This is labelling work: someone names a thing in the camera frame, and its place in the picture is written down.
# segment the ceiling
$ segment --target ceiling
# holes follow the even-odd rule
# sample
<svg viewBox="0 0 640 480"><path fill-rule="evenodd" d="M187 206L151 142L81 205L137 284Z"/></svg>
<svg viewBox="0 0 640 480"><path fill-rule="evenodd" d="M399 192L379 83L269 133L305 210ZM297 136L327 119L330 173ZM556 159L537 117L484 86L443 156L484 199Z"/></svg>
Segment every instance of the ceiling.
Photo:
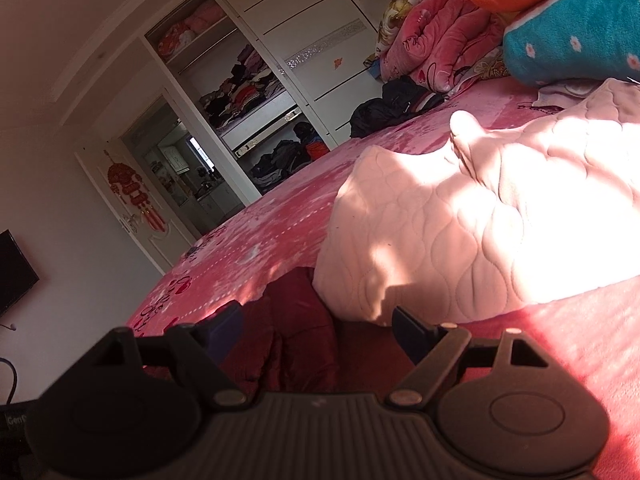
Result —
<svg viewBox="0 0 640 480"><path fill-rule="evenodd" d="M167 1L0 0L0 129L66 120L78 95L100 79L124 85L148 62L132 38ZM126 62L116 62L122 53ZM108 102L104 91L89 94L94 102L72 122Z"/></svg>

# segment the blue pillow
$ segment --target blue pillow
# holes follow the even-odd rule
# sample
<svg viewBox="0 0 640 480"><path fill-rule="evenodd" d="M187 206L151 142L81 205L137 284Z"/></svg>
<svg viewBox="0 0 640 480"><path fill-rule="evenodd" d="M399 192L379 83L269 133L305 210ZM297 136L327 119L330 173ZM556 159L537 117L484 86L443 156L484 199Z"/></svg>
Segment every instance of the blue pillow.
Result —
<svg viewBox="0 0 640 480"><path fill-rule="evenodd" d="M569 78L640 81L640 0L546 0L505 30L504 62L531 86Z"/></svg>

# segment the screw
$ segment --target screw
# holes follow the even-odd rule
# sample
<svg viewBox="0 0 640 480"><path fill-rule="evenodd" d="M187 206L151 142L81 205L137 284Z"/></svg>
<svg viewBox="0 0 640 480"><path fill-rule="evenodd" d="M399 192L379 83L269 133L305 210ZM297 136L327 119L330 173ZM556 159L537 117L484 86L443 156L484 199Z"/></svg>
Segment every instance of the screw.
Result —
<svg viewBox="0 0 640 480"><path fill-rule="evenodd" d="M213 401L223 408L232 408L244 404L246 395L240 390L221 390L213 396Z"/></svg>
<svg viewBox="0 0 640 480"><path fill-rule="evenodd" d="M391 392L389 400L400 408L408 408L420 404L422 396L415 390L396 390Z"/></svg>

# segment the window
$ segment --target window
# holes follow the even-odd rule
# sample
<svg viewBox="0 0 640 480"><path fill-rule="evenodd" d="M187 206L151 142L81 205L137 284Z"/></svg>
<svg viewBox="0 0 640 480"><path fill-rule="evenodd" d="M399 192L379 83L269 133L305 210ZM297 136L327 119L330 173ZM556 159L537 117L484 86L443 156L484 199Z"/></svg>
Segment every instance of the window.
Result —
<svg viewBox="0 0 640 480"><path fill-rule="evenodd" d="M200 145L198 144L198 141L193 137L191 137L191 139L189 139L189 142L193 146L193 149L196 150L196 152L198 152L198 155L200 155L200 158L209 167L209 169L213 170L214 169L213 162L211 161L207 153L200 147Z"/></svg>

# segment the wardrobe door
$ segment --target wardrobe door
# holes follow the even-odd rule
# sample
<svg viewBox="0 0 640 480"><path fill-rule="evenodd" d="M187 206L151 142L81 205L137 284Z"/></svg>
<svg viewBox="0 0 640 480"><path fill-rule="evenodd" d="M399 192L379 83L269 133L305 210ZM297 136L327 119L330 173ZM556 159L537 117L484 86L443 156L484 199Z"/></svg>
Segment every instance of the wardrobe door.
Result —
<svg viewBox="0 0 640 480"><path fill-rule="evenodd" d="M338 144L356 107L380 97L363 62L376 33L351 0L226 0L287 72Z"/></svg>

